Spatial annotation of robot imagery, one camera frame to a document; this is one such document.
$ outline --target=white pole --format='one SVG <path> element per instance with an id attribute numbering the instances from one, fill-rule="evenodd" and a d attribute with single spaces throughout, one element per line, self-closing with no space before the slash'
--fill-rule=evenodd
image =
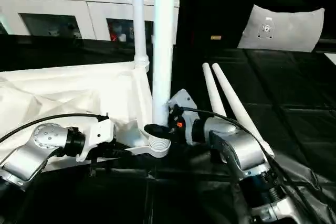
<path id="1" fill-rule="evenodd" d="M 143 0 L 133 0 L 133 27 L 135 44 L 135 67 L 149 68 L 149 60 L 146 53 L 146 34 L 143 13 Z"/>
<path id="2" fill-rule="evenodd" d="M 155 0 L 154 57 L 153 57 L 153 123 L 167 125 L 170 99 L 174 0 Z M 158 150 L 167 148 L 169 140 L 150 141 Z"/>
<path id="3" fill-rule="evenodd" d="M 202 67 L 203 67 L 205 83 L 208 89 L 212 111 L 217 114 L 226 116 L 226 113 L 225 113 L 225 110 L 224 110 L 224 107 L 221 101 L 221 97 L 219 96 L 214 77 L 211 73 L 210 66 L 208 63 L 204 63 Z"/>
<path id="4" fill-rule="evenodd" d="M 237 96 L 236 92 L 232 88 L 231 84 L 227 80 L 226 76 L 224 75 L 223 71 L 221 70 L 220 66 L 215 63 L 212 65 L 213 70 L 218 78 L 219 84 L 222 87 L 225 96 L 232 108 L 233 113 L 235 114 L 238 122 L 248 129 L 260 142 L 263 148 L 267 151 L 269 155 L 274 157 L 274 152 L 271 147 L 266 143 L 266 141 L 261 137 L 257 127 L 253 123 L 251 117 L 248 115 L 247 111 L 245 110 L 242 102 L 240 101 L 239 97 Z"/>

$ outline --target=robotic arm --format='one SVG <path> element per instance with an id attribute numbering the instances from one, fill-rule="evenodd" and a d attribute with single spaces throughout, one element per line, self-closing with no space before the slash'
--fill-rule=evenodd
<path id="1" fill-rule="evenodd" d="M 251 134 L 221 118 L 201 120 L 195 112 L 196 104 L 185 90 L 169 101 L 169 107 L 168 128 L 151 124 L 145 130 L 157 137 L 186 140 L 188 145 L 207 144 L 218 150 L 240 185 L 253 223 L 305 223 Z"/>
<path id="2" fill-rule="evenodd" d="M 15 185 L 25 191 L 45 168 L 50 157 L 67 155 L 76 157 L 77 162 L 83 162 L 93 148 L 113 144 L 113 138 L 114 124 L 109 119 L 94 124 L 84 133 L 76 127 L 41 124 L 34 129 L 25 145 L 13 150 L 0 163 L 2 184 Z"/>

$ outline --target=white stand base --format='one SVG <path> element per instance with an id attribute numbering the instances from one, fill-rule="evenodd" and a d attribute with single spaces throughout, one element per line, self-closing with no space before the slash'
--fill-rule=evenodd
<path id="1" fill-rule="evenodd" d="M 152 96 L 145 67 L 134 68 L 134 62 L 122 62 L 0 72 L 0 136 L 37 118 L 66 113 L 108 113 L 117 128 L 117 141 L 129 146 L 132 153 L 154 157 L 168 153 L 169 142 L 153 148 L 151 136 L 143 130 L 152 123 Z M 46 122 L 79 127 L 83 132 L 96 121 L 61 118 Z M 0 143 L 0 160 L 25 144 L 36 126 Z M 45 170 L 88 163 L 75 159 L 52 157 Z"/>

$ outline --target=black fabric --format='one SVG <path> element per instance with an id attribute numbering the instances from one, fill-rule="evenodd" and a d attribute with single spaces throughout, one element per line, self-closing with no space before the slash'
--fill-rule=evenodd
<path id="1" fill-rule="evenodd" d="M 134 55 L 128 44 L 9 38 L 2 39 L 13 49 L 8 56 L 3 53 L 2 71 L 114 62 Z M 203 62 L 219 63 L 276 160 L 322 220 L 335 224 L 336 66 L 322 54 L 176 48 L 172 94 L 185 88 L 204 110 L 211 106 Z M 89 166 L 43 173 L 27 193 L 0 201 L 3 216 L 15 223 L 186 224 L 242 223 L 237 213 L 246 214 L 226 165 L 204 147 L 172 144 L 162 159 L 139 155 L 95 167 L 95 177 L 89 176 Z"/>

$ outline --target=black cable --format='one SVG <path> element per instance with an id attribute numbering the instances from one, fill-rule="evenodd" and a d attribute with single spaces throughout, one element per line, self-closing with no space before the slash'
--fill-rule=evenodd
<path id="1" fill-rule="evenodd" d="M 3 141 L 5 141 L 7 138 L 13 136 L 15 133 L 28 128 L 34 124 L 40 123 L 40 122 L 44 122 L 44 121 L 48 121 L 51 119 L 56 119 L 56 118 L 68 118 L 71 116 L 83 116 L 83 117 L 87 117 L 87 118 L 97 118 L 97 120 L 99 122 L 108 119 L 109 117 L 107 115 L 95 115 L 95 114 L 88 114 L 88 113 L 71 113 L 71 114 L 60 114 L 60 115 L 51 115 L 51 116 L 47 116 L 45 118 L 40 118 L 37 120 L 34 120 L 32 122 L 26 123 L 18 128 L 16 128 L 15 130 L 12 130 L 11 132 L 7 133 L 6 135 L 4 135 L 3 137 L 0 138 L 0 143 L 2 143 Z"/>
<path id="2" fill-rule="evenodd" d="M 302 200 L 304 206 L 306 207 L 308 213 L 311 213 L 314 217 L 314 219 L 317 221 L 318 224 L 322 223 L 321 219 L 318 217 L 316 211 L 314 210 L 314 208 L 309 204 L 309 202 L 307 201 L 307 199 L 305 198 L 305 196 L 303 195 L 303 193 L 300 191 L 300 189 L 295 185 L 295 183 L 293 182 L 293 180 L 289 177 L 289 175 L 287 174 L 287 172 L 279 165 L 278 162 L 276 162 L 274 160 L 274 158 L 272 158 L 264 149 L 264 147 L 262 146 L 262 144 L 260 143 L 260 141 L 248 130 L 246 129 L 244 126 L 242 126 L 238 121 L 231 119 L 231 118 L 227 118 L 226 116 L 223 116 L 221 114 L 215 113 L 215 112 L 211 112 L 211 111 L 206 111 L 206 110 L 199 110 L 199 109 L 193 109 L 193 108 L 188 108 L 188 107 L 179 107 L 179 109 L 184 110 L 184 111 L 193 111 L 193 112 L 197 112 L 197 113 L 204 113 L 204 114 L 209 114 L 209 115 L 213 115 L 213 116 L 217 116 L 231 124 L 233 124 L 236 127 L 241 128 L 243 131 L 245 131 L 246 133 L 250 134 L 260 145 L 260 148 L 262 150 L 262 152 L 264 153 L 264 155 L 266 156 L 266 159 L 268 161 L 268 163 L 270 164 L 270 166 L 275 170 L 281 173 L 282 176 L 282 180 L 283 178 L 286 179 L 286 181 L 288 182 L 288 184 L 295 190 L 295 192 L 298 194 L 298 196 L 300 197 L 300 199 Z"/>

